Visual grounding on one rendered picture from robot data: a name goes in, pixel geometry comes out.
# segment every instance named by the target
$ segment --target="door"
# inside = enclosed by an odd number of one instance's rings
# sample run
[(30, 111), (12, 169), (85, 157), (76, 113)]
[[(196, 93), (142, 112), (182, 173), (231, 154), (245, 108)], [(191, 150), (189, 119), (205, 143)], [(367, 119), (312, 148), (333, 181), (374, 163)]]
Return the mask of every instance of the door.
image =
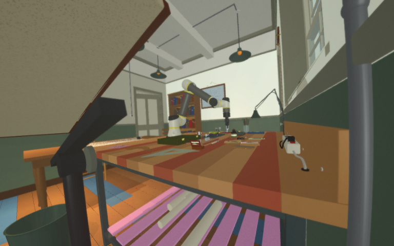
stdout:
[(164, 127), (161, 93), (134, 87), (134, 101), (137, 136), (161, 136)]

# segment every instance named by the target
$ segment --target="door frame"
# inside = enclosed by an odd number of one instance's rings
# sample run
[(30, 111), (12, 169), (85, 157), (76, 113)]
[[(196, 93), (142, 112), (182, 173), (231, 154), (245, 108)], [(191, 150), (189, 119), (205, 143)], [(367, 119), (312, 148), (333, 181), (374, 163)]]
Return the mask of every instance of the door frame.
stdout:
[[(159, 105), (161, 104), (161, 107), (157, 107), (157, 113), (159, 115), (158, 117), (158, 125), (159, 125), (159, 136), (162, 136), (162, 132), (160, 131), (160, 129), (164, 128), (164, 112), (163, 112), (163, 94), (161, 92), (157, 92), (157, 91), (151, 91), (151, 90), (147, 90), (144, 88), (140, 88), (140, 87), (133, 87), (134, 88), (134, 105), (135, 105), (135, 133), (136, 136), (139, 135), (139, 130), (138, 130), (138, 109), (137, 109), (137, 97), (138, 98), (143, 98), (143, 99), (156, 99), (157, 96), (159, 97)], [(147, 93), (151, 93), (154, 95), (148, 95), (148, 94), (138, 94), (137, 91), (142, 91), (142, 92), (147, 92)], [(145, 104), (146, 107), (146, 122), (147, 125), (149, 124), (149, 113), (148, 113), (148, 104)]]

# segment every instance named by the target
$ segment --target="green lampshade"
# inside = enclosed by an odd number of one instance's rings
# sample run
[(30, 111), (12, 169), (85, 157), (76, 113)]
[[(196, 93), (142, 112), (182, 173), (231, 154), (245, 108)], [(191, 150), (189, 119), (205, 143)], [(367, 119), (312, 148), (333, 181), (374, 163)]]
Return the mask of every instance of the green lampshade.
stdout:
[(151, 73), (150, 76), (151, 76), (152, 78), (159, 78), (159, 79), (160, 79), (160, 78), (166, 78), (166, 77), (167, 77), (164, 73), (160, 72), (159, 69), (158, 69), (155, 73)]
[(251, 118), (254, 119), (254, 118), (261, 118), (261, 117), (260, 117), (259, 113), (257, 112), (257, 110), (254, 110)]
[(252, 53), (250, 53), (247, 50), (242, 50), (241, 48), (238, 48), (238, 51), (235, 53), (232, 53), (230, 56), (230, 61), (233, 63), (240, 63), (243, 61), (246, 61), (252, 56)]

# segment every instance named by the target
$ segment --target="baseboard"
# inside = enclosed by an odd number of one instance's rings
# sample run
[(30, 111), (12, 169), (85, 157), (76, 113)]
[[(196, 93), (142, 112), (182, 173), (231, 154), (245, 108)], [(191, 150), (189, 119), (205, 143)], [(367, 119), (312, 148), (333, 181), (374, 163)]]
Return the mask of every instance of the baseboard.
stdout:
[[(107, 170), (111, 169), (111, 168), (114, 168), (114, 166), (107, 165)], [(90, 174), (92, 174), (92, 173), (84, 173), (83, 176), (87, 176)], [(62, 183), (62, 182), (63, 182), (62, 178), (49, 179), (49, 180), (47, 180), (47, 187), (57, 185), (58, 183)], [(19, 196), (19, 195), (22, 195), (22, 194), (25, 194), (28, 192), (32, 192), (35, 190), (36, 190), (35, 184), (30, 184), (28, 186), (19, 187), (19, 188), (12, 189), (9, 191), (3, 191), (3, 192), (0, 192), (0, 201), (7, 199), (7, 198), (14, 197), (14, 196)]]

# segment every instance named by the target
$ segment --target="trash can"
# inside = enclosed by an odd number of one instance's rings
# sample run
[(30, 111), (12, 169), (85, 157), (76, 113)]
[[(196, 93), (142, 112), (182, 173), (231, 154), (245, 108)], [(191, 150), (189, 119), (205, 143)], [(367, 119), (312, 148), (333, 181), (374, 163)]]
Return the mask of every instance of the trash can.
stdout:
[(71, 246), (66, 205), (35, 211), (9, 225), (3, 232), (9, 246)]

